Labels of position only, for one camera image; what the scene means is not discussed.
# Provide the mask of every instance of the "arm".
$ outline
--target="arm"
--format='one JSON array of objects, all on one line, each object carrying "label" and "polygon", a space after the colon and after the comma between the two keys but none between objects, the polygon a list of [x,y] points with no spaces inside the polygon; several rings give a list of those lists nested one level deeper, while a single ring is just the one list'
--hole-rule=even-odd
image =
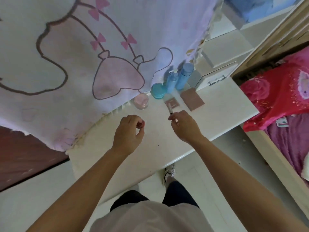
[{"label": "arm", "polygon": [[309,232],[278,198],[204,137],[187,112],[174,113],[169,120],[177,136],[199,154],[248,232]]},{"label": "arm", "polygon": [[138,122],[142,122],[138,116],[123,117],[112,148],[61,195],[27,232],[82,231],[117,168],[141,143],[144,128],[136,135]]}]

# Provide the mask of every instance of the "blue jar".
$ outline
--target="blue jar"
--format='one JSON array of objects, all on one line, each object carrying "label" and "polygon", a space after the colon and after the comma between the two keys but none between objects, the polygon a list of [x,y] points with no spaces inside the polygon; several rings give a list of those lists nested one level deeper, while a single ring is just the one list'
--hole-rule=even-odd
[{"label": "blue jar", "polygon": [[177,69],[170,71],[170,74],[168,75],[168,81],[166,83],[166,93],[170,94],[173,92],[175,85],[178,81],[178,72]]},{"label": "blue jar", "polygon": [[176,84],[177,90],[182,90],[184,88],[184,85],[187,83],[193,71],[194,71],[194,65],[192,63],[185,63],[182,66],[181,73],[179,75],[179,79]]},{"label": "blue jar", "polygon": [[161,99],[166,93],[166,86],[163,84],[154,84],[151,88],[151,94],[155,99]]}]

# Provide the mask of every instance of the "pink bow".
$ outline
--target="pink bow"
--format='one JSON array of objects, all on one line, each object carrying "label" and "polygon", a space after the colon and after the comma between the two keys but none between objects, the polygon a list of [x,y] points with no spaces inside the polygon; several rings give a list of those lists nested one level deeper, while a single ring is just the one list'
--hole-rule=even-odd
[{"label": "pink bow", "polygon": [[127,37],[127,41],[122,41],[121,45],[123,48],[128,49],[129,44],[137,44],[137,41],[134,39],[134,37],[129,33]]},{"label": "pink bow", "polygon": [[91,9],[88,13],[96,20],[99,20],[99,10],[103,9],[104,7],[109,6],[110,3],[108,0],[95,0],[95,9]]},{"label": "pink bow", "polygon": [[101,43],[101,42],[106,42],[106,39],[105,39],[105,37],[101,33],[99,33],[97,40],[91,41],[90,44],[92,45],[92,48],[94,50],[96,50],[98,45],[99,45],[99,43]]}]

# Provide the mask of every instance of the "shorts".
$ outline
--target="shorts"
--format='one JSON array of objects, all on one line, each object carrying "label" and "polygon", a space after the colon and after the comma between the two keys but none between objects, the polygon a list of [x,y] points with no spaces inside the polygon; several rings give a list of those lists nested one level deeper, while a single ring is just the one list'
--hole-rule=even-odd
[{"label": "shorts", "polygon": [[[115,208],[128,203],[139,203],[141,201],[149,200],[147,197],[135,190],[125,192],[119,199],[117,199],[111,206],[110,212]],[[163,204],[172,207],[180,203],[188,203],[199,208],[192,196],[186,188],[179,182],[171,182],[166,190]]]}]

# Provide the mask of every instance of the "left hand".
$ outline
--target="left hand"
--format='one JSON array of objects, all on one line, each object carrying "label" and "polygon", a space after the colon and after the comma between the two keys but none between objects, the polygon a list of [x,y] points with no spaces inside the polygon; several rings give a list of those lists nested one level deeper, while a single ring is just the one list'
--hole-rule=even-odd
[{"label": "left hand", "polygon": [[143,127],[136,135],[136,125],[142,121],[142,118],[136,115],[123,117],[116,129],[112,149],[125,156],[132,154],[139,144],[141,144],[145,134]]}]

